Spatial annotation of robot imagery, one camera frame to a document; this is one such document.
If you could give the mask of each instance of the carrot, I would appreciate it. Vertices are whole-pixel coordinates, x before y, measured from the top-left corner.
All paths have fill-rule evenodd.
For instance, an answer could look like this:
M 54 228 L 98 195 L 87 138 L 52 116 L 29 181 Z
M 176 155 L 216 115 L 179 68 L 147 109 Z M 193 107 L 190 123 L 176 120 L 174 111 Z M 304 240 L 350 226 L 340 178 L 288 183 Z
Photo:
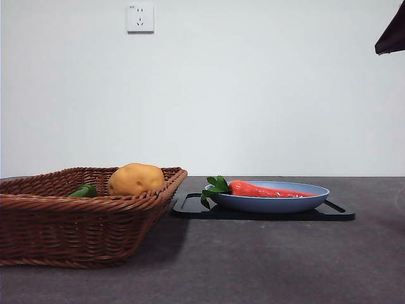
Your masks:
M 244 182 L 243 180 L 233 180 L 229 184 L 229 189 L 232 195 L 257 196 L 262 198 L 302 198 L 307 196 L 316 196 L 316 194 L 312 193 L 260 187 L 248 182 Z

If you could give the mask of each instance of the black cutting board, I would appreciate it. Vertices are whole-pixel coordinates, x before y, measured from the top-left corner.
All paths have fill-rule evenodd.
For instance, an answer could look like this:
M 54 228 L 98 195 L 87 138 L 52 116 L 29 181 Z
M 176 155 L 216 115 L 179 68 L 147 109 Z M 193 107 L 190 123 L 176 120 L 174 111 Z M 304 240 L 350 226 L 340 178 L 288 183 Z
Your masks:
M 186 193 L 177 196 L 177 201 L 171 213 L 183 219 L 213 219 L 213 220 L 354 220 L 355 213 L 347 206 L 325 200 L 315 209 L 297 213 L 253 213 L 240 212 L 221 207 L 209 201 L 208 210 L 200 203 L 201 193 Z

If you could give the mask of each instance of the table surface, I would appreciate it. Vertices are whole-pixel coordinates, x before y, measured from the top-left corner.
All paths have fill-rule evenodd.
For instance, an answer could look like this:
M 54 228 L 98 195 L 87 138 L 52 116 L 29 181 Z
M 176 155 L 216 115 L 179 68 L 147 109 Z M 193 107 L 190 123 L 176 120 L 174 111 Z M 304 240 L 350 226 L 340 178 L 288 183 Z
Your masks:
M 167 213 L 124 265 L 1 267 L 1 303 L 405 303 L 405 177 L 227 177 L 316 184 L 348 222 Z M 188 177 L 177 194 L 199 192 Z

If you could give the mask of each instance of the wall outlet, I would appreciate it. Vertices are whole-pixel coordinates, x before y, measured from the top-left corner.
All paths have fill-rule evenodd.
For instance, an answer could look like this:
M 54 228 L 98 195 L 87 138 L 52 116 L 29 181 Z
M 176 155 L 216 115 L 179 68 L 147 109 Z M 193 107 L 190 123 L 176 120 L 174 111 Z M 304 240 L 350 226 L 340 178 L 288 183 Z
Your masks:
M 128 34 L 151 34 L 154 32 L 154 5 L 137 3 L 127 6 Z

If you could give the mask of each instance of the brown woven basket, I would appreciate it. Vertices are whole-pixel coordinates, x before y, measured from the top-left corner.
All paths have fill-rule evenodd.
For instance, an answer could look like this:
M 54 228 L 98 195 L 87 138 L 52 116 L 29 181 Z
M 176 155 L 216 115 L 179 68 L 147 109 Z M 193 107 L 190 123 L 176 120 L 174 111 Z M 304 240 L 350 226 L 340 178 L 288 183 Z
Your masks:
M 162 168 L 155 192 L 108 196 L 117 168 L 68 168 L 0 183 L 0 265 L 31 264 L 103 268 L 124 263 L 164 215 L 186 178 L 181 168 Z M 82 184 L 99 197 L 66 197 Z

